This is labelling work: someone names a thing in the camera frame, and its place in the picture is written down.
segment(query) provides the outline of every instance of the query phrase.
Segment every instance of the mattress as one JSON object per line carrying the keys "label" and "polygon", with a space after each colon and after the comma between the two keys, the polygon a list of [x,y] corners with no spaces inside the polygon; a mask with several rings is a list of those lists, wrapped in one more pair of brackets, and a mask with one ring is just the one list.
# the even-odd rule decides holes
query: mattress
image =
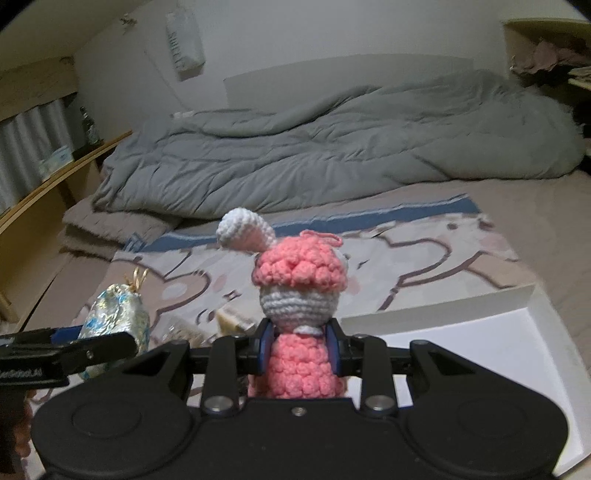
{"label": "mattress", "polygon": [[[542,278],[583,360],[591,367],[591,177],[415,184],[365,199],[265,215],[271,223],[430,202],[467,193],[495,222],[519,256]],[[178,233],[214,233],[217,222],[184,222]],[[69,325],[102,280],[107,262],[72,257],[56,277],[27,329]]]}

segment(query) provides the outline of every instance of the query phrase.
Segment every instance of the bunny ear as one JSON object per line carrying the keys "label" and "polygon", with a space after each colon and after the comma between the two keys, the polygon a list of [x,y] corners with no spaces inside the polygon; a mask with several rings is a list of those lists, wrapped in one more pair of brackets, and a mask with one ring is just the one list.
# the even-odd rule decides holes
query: bunny ear
{"label": "bunny ear", "polygon": [[222,247],[245,252],[264,252],[275,244],[272,227],[245,208],[234,208],[224,215],[216,236]]}

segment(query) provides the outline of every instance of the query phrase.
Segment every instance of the white plastic box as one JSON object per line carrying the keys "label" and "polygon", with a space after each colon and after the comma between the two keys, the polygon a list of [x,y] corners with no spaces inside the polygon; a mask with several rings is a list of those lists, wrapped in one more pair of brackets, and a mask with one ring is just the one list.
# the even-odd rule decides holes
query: white plastic box
{"label": "white plastic box", "polygon": [[[591,381],[546,294],[530,285],[448,303],[343,319],[347,335],[365,333],[408,348],[425,339],[552,399],[569,422],[558,460],[561,475],[591,454]],[[400,406],[412,405],[403,376],[395,376]],[[349,380],[359,401],[361,381]]]}

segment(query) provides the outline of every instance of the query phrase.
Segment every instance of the shiny drawstring pouch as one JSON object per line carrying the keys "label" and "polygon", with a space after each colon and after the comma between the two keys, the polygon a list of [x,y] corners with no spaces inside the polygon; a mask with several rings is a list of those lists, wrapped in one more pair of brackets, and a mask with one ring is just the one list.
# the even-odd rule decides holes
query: shiny drawstring pouch
{"label": "shiny drawstring pouch", "polygon": [[[150,342],[150,316],[144,309],[139,290],[148,270],[140,275],[139,268],[134,271],[133,280],[125,277],[126,283],[116,283],[103,291],[95,300],[80,334],[79,339],[127,332],[135,339],[138,355],[148,350]],[[86,368],[80,376],[84,380],[104,373],[119,362],[93,365]]]}

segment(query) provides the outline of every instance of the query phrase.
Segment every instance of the pink fabric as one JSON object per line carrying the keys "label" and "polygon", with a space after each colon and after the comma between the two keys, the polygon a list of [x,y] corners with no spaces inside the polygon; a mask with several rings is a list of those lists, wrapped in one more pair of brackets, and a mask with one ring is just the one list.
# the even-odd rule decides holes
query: pink fabric
{"label": "pink fabric", "polygon": [[336,245],[335,238],[341,241],[336,235],[323,237],[309,231],[284,238],[256,259],[253,283],[343,291],[347,273],[331,247]]}
{"label": "pink fabric", "polygon": [[583,51],[579,53],[572,48],[562,48],[549,41],[542,40],[527,59],[517,62],[514,71],[516,73],[534,74],[540,70],[546,70],[549,72],[557,65],[584,67],[591,62],[589,54],[590,51],[586,47],[584,47]]}
{"label": "pink fabric", "polygon": [[345,393],[345,381],[332,373],[324,338],[282,333],[271,349],[267,373],[251,377],[250,397],[333,398]]}

